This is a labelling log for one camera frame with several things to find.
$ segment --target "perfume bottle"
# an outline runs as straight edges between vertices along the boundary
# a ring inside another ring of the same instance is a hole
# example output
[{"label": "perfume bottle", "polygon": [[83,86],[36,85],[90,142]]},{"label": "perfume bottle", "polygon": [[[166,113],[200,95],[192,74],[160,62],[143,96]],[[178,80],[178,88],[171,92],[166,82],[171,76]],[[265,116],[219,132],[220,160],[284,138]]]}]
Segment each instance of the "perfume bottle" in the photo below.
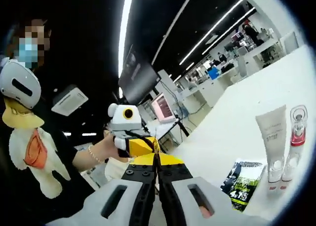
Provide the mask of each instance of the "perfume bottle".
[{"label": "perfume bottle", "polygon": [[291,110],[291,124],[290,151],[281,178],[281,190],[286,189],[292,181],[304,148],[307,127],[307,109],[304,105],[296,106]]}]

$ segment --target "white vr headset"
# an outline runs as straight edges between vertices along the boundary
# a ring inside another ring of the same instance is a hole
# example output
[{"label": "white vr headset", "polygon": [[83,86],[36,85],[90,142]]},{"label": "white vr headset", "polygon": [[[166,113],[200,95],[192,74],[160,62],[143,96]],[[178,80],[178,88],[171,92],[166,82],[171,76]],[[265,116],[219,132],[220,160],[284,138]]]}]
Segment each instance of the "white vr headset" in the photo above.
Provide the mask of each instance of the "white vr headset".
[{"label": "white vr headset", "polygon": [[0,56],[0,91],[28,109],[40,100],[41,88],[36,76],[16,59]]}]

